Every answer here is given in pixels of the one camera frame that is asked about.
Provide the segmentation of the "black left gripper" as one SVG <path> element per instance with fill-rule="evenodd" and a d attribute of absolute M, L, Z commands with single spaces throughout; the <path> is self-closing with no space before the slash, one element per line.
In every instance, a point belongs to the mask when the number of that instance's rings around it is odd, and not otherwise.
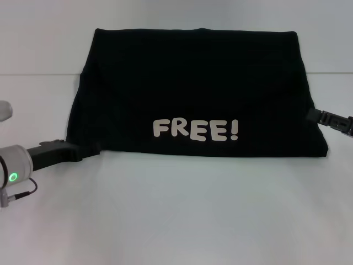
<path fill-rule="evenodd" d="M 42 142 L 39 146 L 27 149 L 33 162 L 33 171 L 62 162 L 79 162 L 85 158 L 100 155 L 99 144 L 76 146 L 64 140 Z"/>

